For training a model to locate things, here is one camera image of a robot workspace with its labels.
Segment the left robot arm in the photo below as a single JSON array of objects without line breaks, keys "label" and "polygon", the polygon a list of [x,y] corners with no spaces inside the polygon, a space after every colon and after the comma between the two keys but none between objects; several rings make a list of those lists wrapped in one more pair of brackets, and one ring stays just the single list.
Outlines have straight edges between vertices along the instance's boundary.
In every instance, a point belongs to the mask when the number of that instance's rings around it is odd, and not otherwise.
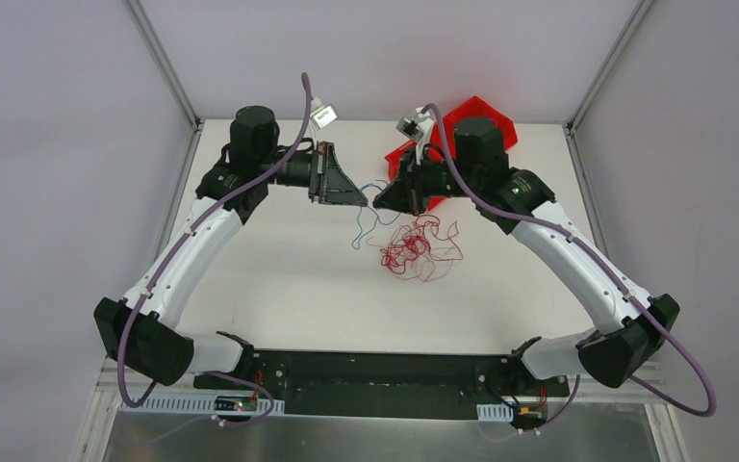
[{"label": "left robot arm", "polygon": [[274,112],[264,106],[239,109],[230,140],[202,177],[179,233],[140,281],[117,300],[101,299],[94,312],[107,354],[162,385],[186,374],[217,372],[232,389],[247,387],[255,364],[241,338],[177,331],[199,280],[266,199],[271,185],[304,190],[318,204],[364,207],[368,200],[339,166],[333,143],[297,135],[279,142]]}]

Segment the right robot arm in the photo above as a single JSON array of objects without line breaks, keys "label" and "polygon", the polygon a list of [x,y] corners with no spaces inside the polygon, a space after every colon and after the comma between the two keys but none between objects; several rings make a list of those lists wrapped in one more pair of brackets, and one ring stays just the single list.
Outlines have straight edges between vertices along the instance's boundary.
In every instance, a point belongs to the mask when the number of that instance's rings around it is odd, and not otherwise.
[{"label": "right robot arm", "polygon": [[487,117],[467,117],[453,129],[455,157],[430,159],[436,127],[429,115],[408,115],[397,130],[414,142],[399,162],[397,176],[374,200],[376,208],[413,216],[437,196],[476,193],[507,212],[480,211],[505,234],[531,250],[584,307],[592,328],[553,339],[536,337],[513,350],[508,382],[529,395],[556,375],[586,373],[609,388],[623,385],[662,346],[651,319],[670,330],[679,307],[669,295],[653,297],[633,283],[587,242],[553,191],[532,171],[509,164],[504,140]]}]

